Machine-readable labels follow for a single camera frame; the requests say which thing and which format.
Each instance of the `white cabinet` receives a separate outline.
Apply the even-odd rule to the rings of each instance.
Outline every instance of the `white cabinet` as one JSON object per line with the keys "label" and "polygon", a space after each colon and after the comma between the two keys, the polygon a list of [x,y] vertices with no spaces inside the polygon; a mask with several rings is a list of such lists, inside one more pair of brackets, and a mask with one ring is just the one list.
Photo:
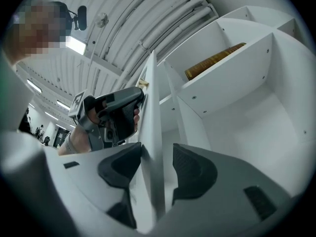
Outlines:
{"label": "white cabinet", "polygon": [[[153,52],[139,134],[148,176],[138,177],[149,180],[142,191],[146,186],[152,196],[154,221],[164,213],[162,202],[170,209],[177,187],[173,143],[243,159],[291,196],[304,190],[316,159],[316,58],[293,37],[294,22],[286,13],[246,6],[202,28],[157,66]],[[188,81],[186,69],[241,42]]]}

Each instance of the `fluorescent light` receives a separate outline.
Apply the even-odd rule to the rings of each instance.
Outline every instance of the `fluorescent light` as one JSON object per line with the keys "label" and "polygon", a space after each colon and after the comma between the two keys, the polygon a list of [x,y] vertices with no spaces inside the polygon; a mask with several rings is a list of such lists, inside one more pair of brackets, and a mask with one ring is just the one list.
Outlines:
{"label": "fluorescent light", "polygon": [[36,89],[39,93],[41,93],[41,89],[37,87],[34,83],[32,83],[30,80],[27,79],[27,82],[30,86],[32,86],[34,89]]}
{"label": "fluorescent light", "polygon": [[86,44],[70,36],[66,41],[66,47],[69,47],[73,51],[76,51],[77,53],[83,55]]}
{"label": "fluorescent light", "polygon": [[57,103],[58,103],[61,107],[64,107],[65,109],[67,109],[68,111],[70,110],[70,107],[69,107],[68,105],[63,104],[62,102],[59,102],[58,100],[57,100]]}
{"label": "fluorescent light", "polygon": [[64,129],[64,130],[67,130],[66,128],[60,126],[59,124],[56,124],[56,126],[59,126],[60,128]]}
{"label": "fluorescent light", "polygon": [[53,119],[56,119],[56,120],[58,120],[57,118],[55,118],[54,116],[52,116],[51,114],[49,114],[49,113],[47,113],[47,112],[45,112],[47,115],[49,115],[49,116],[51,116]]}

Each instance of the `hand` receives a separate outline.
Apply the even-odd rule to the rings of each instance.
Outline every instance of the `hand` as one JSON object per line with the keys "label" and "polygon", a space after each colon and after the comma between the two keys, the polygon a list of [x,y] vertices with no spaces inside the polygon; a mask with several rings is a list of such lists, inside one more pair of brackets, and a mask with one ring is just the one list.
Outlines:
{"label": "hand", "polygon": [[[135,131],[137,130],[137,123],[139,121],[138,114],[139,114],[139,109],[136,109],[134,111]],[[95,108],[91,109],[88,112],[88,117],[95,124],[98,124],[100,122],[99,118],[97,117]],[[75,129],[72,131],[70,135],[70,141],[78,153],[87,153],[91,151],[88,134],[80,125],[77,125]],[[58,154],[60,156],[68,154],[66,146],[64,144],[59,148]]]}

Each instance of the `ceiling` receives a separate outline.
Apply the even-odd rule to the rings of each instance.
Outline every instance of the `ceiling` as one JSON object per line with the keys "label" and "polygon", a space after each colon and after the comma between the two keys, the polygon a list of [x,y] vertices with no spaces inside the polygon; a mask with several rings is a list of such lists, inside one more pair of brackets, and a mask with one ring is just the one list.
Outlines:
{"label": "ceiling", "polygon": [[[59,117],[61,126],[74,122],[57,100],[70,106],[88,89],[95,97],[133,86],[152,50],[162,60],[181,42],[216,18],[206,0],[54,0],[76,12],[87,7],[87,29],[72,37],[86,43],[84,55],[69,48],[50,50],[17,65],[18,73],[42,89],[33,102]],[[106,13],[108,24],[95,21]]]}

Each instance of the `white shelf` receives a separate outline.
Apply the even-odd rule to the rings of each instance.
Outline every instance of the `white shelf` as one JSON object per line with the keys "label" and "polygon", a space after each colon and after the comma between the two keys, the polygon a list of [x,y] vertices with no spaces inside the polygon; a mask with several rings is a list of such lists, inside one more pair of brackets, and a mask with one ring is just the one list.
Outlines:
{"label": "white shelf", "polygon": [[[246,6],[183,42],[160,71],[161,130],[175,130],[165,141],[179,133],[185,144],[209,143],[253,164],[291,195],[302,192],[315,160],[316,57],[294,35],[293,17]],[[246,45],[187,80],[187,68],[241,42]],[[307,171],[293,174],[297,164]]]}
{"label": "white shelf", "polygon": [[223,18],[249,20],[279,29],[294,37],[295,19],[284,12],[258,6],[244,6],[234,10]]}
{"label": "white shelf", "polygon": [[220,18],[188,38],[165,60],[187,82],[186,69],[231,46],[250,43],[270,32],[270,27],[255,22]]}
{"label": "white shelf", "polygon": [[272,34],[245,45],[185,84],[178,96],[200,117],[235,102],[267,79],[271,47]]}

